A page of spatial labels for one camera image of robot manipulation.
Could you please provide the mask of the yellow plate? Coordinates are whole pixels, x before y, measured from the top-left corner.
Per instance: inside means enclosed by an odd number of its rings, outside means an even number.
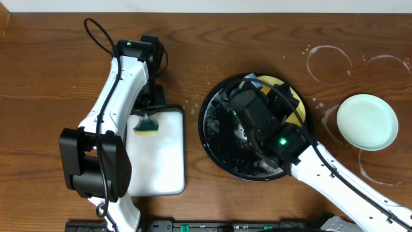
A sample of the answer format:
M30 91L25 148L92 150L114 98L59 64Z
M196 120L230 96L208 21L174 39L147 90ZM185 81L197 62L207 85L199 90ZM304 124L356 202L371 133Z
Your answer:
M268 84L271 84L272 86L274 86L275 84L277 84L277 85L282 85L282 84L285 83L285 82L282 81L281 79L278 79L278 78L276 78L276 77L269 76L269 75L260 75L260 76L258 76L257 78L258 78L259 80L261 80L261 81L265 81L265 82L267 82ZM269 91L270 91L270 88L267 87L267 86L263 86L262 89L261 89L261 91L262 91L263 93L265 93L266 95L268 95L268 93L269 93ZM299 101L299 104L298 104L298 106L296 107L295 110L297 111L297 113L298 113L298 115L301 117L301 119L302 119L303 121L305 121L305 119L306 119L306 110L305 110L305 106L304 106L304 104L303 104L302 98L299 96L299 94L298 94L291 86L290 86L290 92L291 92L293 98ZM295 115L295 113L292 113L292 114L286 119L286 122L289 122L289 123L292 123L292 124L296 124L296 125L298 125L298 126L300 126L300 127L302 126L302 124L299 122L299 120L298 120L297 116Z

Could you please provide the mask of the green yellow sponge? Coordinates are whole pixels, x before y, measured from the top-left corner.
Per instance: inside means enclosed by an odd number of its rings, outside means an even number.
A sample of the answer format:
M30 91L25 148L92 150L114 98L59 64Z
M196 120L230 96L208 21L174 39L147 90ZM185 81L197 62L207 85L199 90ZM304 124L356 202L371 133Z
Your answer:
M158 121L152 116L145 114L143 117L139 117L137 125L133 128L136 134L152 134L157 133L159 129Z

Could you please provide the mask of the light green plate top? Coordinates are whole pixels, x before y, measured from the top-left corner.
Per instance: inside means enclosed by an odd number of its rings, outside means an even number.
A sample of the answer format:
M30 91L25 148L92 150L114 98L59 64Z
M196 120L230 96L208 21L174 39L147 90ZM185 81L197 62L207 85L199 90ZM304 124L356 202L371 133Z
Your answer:
M351 145L366 151L383 150L398 135L398 119L393 108L370 94L347 98L337 111L337 125Z

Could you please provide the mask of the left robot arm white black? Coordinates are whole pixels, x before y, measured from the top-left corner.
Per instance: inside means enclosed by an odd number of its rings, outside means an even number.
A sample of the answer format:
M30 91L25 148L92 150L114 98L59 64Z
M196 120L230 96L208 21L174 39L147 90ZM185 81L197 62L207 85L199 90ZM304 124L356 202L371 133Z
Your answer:
M153 107L155 77L165 53L157 37L120 40L108 79L91 111L76 129L63 129L59 148L66 187L88 199L110 231L136 231L140 212L127 189L132 165L124 135L133 108Z

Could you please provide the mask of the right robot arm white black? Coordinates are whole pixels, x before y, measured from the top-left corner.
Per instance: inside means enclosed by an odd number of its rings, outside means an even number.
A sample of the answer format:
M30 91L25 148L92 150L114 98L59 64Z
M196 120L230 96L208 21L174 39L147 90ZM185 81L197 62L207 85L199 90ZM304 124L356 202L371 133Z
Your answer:
M308 132L297 110L286 96L271 84L259 80L276 92L293 111L300 126L297 133L309 146L288 163L290 174L324 195L365 231L411 231L411 210L387 198L354 175Z

